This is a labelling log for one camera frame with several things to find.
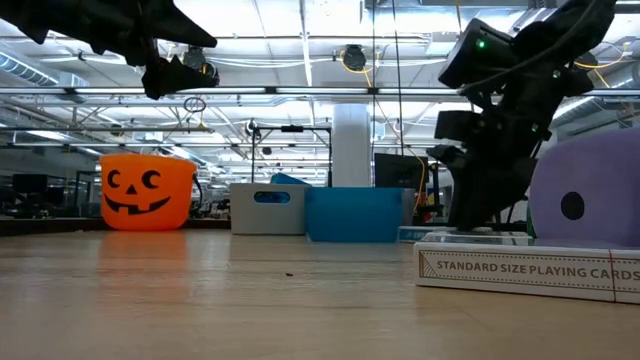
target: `table surface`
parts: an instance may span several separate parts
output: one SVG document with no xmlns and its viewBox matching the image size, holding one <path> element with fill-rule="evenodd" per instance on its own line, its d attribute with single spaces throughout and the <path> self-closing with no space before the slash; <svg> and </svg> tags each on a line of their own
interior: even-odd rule
<svg viewBox="0 0 640 360">
<path fill-rule="evenodd" d="M 640 306 L 418 288 L 411 245 L 0 239 L 1 359 L 634 359 Z"/>
</svg>

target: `bin handle hole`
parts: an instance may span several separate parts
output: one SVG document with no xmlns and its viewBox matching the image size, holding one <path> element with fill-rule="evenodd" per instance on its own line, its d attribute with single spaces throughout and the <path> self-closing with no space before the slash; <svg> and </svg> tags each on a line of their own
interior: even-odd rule
<svg viewBox="0 0 640 360">
<path fill-rule="evenodd" d="M 291 201 L 291 195 L 284 191 L 258 191 L 253 199 L 260 204 L 287 204 Z"/>
</svg>

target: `computer monitor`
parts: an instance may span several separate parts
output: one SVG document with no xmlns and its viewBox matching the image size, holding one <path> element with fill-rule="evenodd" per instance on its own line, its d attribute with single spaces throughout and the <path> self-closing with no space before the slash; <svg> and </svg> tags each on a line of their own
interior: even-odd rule
<svg viewBox="0 0 640 360">
<path fill-rule="evenodd" d="M 13 190 L 22 194 L 44 194 L 49 177 L 43 174 L 13 174 Z"/>
<path fill-rule="evenodd" d="M 425 166 L 424 182 L 429 182 L 429 158 L 421 157 Z M 375 154 L 375 186 L 382 188 L 420 189 L 422 164 L 411 156 Z"/>
<path fill-rule="evenodd" d="M 45 201 L 49 204 L 60 206 L 64 204 L 64 188 L 50 187 L 44 194 Z"/>
</svg>

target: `white pillar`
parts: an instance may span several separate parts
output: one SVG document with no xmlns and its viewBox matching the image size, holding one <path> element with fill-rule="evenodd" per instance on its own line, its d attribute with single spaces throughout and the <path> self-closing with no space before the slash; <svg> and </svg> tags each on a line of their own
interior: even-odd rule
<svg viewBox="0 0 640 360">
<path fill-rule="evenodd" d="M 371 118 L 365 104 L 333 107 L 333 186 L 371 186 Z"/>
</svg>

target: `white storage bin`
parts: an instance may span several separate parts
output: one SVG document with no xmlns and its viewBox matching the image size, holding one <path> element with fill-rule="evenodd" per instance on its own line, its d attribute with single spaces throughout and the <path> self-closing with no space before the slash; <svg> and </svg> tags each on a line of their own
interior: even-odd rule
<svg viewBox="0 0 640 360">
<path fill-rule="evenodd" d="M 231 184 L 231 232 L 304 235 L 309 185 Z"/>
</svg>

